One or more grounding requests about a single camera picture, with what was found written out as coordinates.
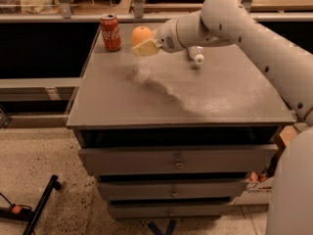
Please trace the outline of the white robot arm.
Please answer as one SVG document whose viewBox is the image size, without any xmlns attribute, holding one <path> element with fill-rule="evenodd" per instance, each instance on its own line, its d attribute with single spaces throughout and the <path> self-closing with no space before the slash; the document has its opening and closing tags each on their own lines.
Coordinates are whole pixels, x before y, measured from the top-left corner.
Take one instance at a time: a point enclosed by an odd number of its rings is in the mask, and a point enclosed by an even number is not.
<svg viewBox="0 0 313 235">
<path fill-rule="evenodd" d="M 308 125 L 279 158 L 266 235 L 313 235 L 313 55 L 258 23 L 238 0 L 205 0 L 200 10 L 135 40 L 133 52 L 151 56 L 224 41 L 236 44 Z"/>
</svg>

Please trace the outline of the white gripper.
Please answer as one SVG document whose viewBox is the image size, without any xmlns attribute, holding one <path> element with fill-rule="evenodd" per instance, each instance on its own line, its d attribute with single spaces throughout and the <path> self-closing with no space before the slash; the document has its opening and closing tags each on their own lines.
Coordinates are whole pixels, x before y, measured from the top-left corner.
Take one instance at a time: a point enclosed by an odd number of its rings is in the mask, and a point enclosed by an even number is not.
<svg viewBox="0 0 313 235">
<path fill-rule="evenodd" d="M 177 19 L 172 19 L 162 24 L 159 28 L 152 30 L 153 38 L 149 38 L 134 46 L 132 52 L 137 57 L 153 56 L 158 53 L 159 44 L 161 49 L 167 53 L 182 51 L 184 47 L 179 41 L 177 23 Z"/>
</svg>

